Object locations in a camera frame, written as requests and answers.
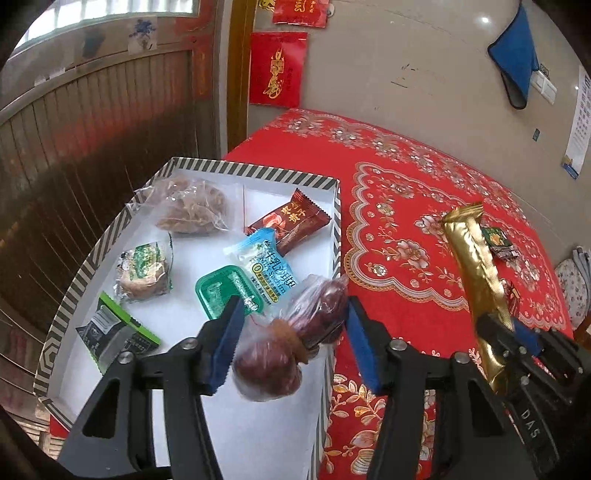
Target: metal bolt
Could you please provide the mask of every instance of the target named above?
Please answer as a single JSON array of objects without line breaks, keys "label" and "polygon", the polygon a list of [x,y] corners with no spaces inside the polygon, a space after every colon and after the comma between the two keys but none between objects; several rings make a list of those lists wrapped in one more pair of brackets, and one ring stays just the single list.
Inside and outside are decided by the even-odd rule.
[{"label": "metal bolt", "polygon": [[117,357],[117,361],[122,364],[128,364],[129,362],[131,362],[134,359],[134,354],[132,352],[121,352],[119,354],[119,356]]},{"label": "metal bolt", "polygon": [[396,352],[404,352],[408,344],[400,339],[400,338],[393,338],[390,342],[390,348]]},{"label": "metal bolt", "polygon": [[470,355],[464,352],[456,352],[453,356],[453,359],[459,364],[469,364],[470,363]]},{"label": "metal bolt", "polygon": [[181,342],[181,348],[183,350],[193,350],[194,348],[197,348],[197,339],[195,337],[185,338],[185,340]]}]

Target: blue cloth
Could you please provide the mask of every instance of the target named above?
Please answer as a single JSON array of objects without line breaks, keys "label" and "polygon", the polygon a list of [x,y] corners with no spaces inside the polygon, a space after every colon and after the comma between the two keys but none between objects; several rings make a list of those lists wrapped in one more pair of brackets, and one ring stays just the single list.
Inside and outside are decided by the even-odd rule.
[{"label": "blue cloth", "polygon": [[517,109],[525,108],[531,72],[539,70],[540,64],[535,54],[527,14],[521,3],[513,22],[489,45],[488,54],[501,71],[511,105]]}]

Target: green plastic container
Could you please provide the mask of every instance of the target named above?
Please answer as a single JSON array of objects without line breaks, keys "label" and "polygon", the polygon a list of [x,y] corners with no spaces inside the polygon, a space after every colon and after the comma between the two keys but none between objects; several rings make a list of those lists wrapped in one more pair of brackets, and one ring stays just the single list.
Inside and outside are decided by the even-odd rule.
[{"label": "green plastic container", "polygon": [[232,295],[244,300],[244,315],[261,313],[265,303],[240,267],[227,265],[200,278],[195,293],[210,320],[217,319]]}]

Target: gold wrapper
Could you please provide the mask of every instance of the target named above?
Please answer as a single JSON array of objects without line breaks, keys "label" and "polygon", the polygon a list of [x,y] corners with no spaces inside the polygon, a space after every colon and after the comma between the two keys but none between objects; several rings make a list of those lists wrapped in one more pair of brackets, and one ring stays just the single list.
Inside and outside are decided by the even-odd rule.
[{"label": "gold wrapper", "polygon": [[[476,326],[476,320],[484,313],[492,313],[509,330],[513,330],[505,290],[493,263],[491,250],[480,230],[482,212],[481,203],[459,207],[449,212],[441,224],[460,267],[472,324]],[[506,376],[502,359],[493,354],[491,346],[482,338],[478,338],[478,351],[489,385],[494,392],[505,392]]]}]

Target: red tablecloth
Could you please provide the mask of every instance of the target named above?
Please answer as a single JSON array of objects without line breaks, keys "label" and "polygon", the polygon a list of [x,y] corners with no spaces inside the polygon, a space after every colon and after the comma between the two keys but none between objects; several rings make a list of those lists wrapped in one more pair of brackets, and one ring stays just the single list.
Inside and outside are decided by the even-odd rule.
[{"label": "red tablecloth", "polygon": [[[535,231],[509,190],[415,140],[321,112],[293,109],[226,159],[292,168],[341,180],[343,263],[350,294],[393,337],[420,351],[469,352],[479,365],[462,280],[437,221],[459,205],[483,201],[483,224],[500,226],[521,252],[499,262],[521,295],[520,320],[572,335],[558,281]],[[347,339],[336,351],[322,480],[367,472],[385,401],[363,385]],[[429,475],[434,391],[425,395],[419,478]]]}]

